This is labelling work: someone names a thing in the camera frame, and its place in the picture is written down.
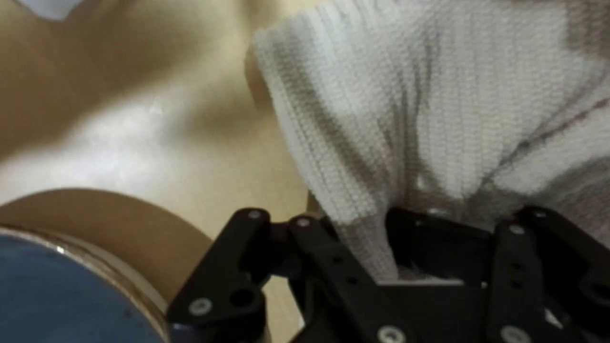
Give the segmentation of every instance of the black metal bracket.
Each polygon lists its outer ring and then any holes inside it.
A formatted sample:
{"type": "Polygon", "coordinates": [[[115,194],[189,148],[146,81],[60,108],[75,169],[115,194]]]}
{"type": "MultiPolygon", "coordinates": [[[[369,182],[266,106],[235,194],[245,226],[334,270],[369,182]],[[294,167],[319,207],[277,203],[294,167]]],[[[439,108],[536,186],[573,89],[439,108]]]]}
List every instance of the black metal bracket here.
{"type": "Polygon", "coordinates": [[[388,234],[399,264],[462,283],[378,285],[327,220],[271,222],[250,207],[170,304],[172,340],[264,340],[270,275],[290,279],[298,343],[610,338],[610,251],[555,211],[525,207],[493,234],[393,209],[388,234]]]}

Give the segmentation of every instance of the beige surface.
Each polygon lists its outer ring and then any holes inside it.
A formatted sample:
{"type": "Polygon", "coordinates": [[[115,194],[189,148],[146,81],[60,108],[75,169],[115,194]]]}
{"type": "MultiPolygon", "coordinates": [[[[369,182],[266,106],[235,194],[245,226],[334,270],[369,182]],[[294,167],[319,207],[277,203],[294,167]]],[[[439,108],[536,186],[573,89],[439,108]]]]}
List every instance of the beige surface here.
{"type": "MultiPolygon", "coordinates": [[[[0,201],[117,190],[216,235],[241,205],[287,218],[306,186],[245,52],[254,28],[317,0],[90,0],[69,22],[0,1],[0,201]]],[[[277,340],[296,315],[271,285],[277,340]]]]}

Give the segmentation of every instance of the towel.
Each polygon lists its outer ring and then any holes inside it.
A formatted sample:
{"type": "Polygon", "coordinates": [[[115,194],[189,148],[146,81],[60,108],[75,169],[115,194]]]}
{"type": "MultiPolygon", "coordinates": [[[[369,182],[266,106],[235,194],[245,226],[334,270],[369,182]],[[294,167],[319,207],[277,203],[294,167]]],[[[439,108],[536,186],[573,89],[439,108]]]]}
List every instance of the towel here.
{"type": "Polygon", "coordinates": [[[610,241],[609,0],[332,0],[254,52],[311,192],[378,281],[393,205],[493,230],[523,203],[610,241]]]}

